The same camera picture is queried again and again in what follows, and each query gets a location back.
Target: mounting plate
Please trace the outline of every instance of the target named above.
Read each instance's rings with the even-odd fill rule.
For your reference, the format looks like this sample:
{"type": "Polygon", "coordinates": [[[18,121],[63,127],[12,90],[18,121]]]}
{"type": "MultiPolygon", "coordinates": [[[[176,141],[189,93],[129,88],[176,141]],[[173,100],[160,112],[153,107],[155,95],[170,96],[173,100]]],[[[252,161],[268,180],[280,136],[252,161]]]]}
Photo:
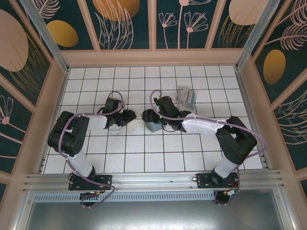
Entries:
{"type": "Polygon", "coordinates": [[[196,183],[198,188],[232,188],[231,180],[236,186],[238,186],[238,175],[236,172],[229,174],[219,185],[215,184],[211,179],[211,173],[198,173],[196,174],[196,183]]]}
{"type": "MultiPolygon", "coordinates": [[[[101,183],[101,184],[111,185],[112,175],[96,175],[94,181],[97,183],[101,183]]],[[[83,179],[80,180],[74,176],[71,176],[68,190],[70,191],[86,191],[86,190],[99,191],[99,190],[102,190],[102,187],[92,184],[90,182],[84,181],[83,179]]]]}

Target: black bracket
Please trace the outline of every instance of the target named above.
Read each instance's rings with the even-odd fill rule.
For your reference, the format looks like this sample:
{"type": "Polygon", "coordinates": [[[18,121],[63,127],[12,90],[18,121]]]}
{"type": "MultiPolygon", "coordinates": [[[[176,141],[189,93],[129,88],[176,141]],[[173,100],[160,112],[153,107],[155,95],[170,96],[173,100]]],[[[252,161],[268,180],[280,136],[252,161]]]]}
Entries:
{"type": "Polygon", "coordinates": [[[198,188],[232,188],[231,182],[238,186],[238,175],[236,172],[232,172],[227,178],[217,184],[213,182],[211,172],[198,173],[196,174],[195,182],[198,188]]]}
{"type": "MultiPolygon", "coordinates": [[[[95,175],[93,181],[100,184],[112,185],[112,175],[95,175]]],[[[79,176],[72,174],[69,178],[69,187],[70,191],[100,191],[100,190],[111,190],[111,187],[102,187],[99,185],[92,184],[83,179],[80,179],[79,176]]]]}

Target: white grid floor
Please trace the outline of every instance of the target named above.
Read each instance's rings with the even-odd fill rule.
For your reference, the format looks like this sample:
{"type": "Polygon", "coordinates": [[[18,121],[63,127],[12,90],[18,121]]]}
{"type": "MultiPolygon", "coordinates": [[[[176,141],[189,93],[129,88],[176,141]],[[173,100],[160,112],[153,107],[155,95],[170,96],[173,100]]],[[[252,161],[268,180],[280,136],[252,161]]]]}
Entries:
{"type": "MultiPolygon", "coordinates": [[[[59,114],[97,112],[111,91],[120,91],[125,108],[133,110],[137,119],[118,131],[111,131],[118,129],[111,127],[87,133],[83,150],[97,173],[212,170],[223,155],[217,140],[178,131],[151,133],[141,119],[140,113],[151,108],[152,90],[161,89],[163,96],[176,103],[179,86],[196,91],[194,112],[198,115],[220,119],[234,115],[250,128],[232,66],[71,69],[59,114]]],[[[247,159],[240,169],[262,169],[259,156],[247,159]]],[[[63,157],[49,149],[42,173],[71,173],[71,169],[63,157]]]]}

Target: perforated metal strip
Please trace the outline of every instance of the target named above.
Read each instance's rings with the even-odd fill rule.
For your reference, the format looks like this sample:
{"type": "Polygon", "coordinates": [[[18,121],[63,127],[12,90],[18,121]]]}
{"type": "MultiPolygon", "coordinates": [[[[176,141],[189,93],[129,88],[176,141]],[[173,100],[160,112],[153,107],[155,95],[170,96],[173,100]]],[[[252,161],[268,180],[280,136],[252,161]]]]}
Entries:
{"type": "MultiPolygon", "coordinates": [[[[91,197],[85,202],[100,201],[106,195],[91,197]]],[[[213,200],[213,191],[114,193],[105,202],[213,200]]],[[[35,194],[33,203],[80,202],[80,193],[35,194]]]]}

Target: enclosure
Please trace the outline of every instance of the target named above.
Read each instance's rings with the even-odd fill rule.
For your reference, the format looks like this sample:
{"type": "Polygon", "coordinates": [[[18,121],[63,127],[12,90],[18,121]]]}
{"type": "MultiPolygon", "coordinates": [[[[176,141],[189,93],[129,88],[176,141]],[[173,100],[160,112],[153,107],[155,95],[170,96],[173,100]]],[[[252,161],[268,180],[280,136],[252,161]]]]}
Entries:
{"type": "Polygon", "coordinates": [[[3,229],[306,229],[306,15],[306,0],[1,1],[3,229]],[[179,86],[197,95],[180,111],[236,116],[267,142],[225,207],[192,180],[224,156],[217,139],[142,119],[152,91],[176,102],[179,86]],[[113,91],[136,119],[86,133],[87,160],[116,190],[85,210],[47,138],[63,111],[96,113],[113,91]]]}

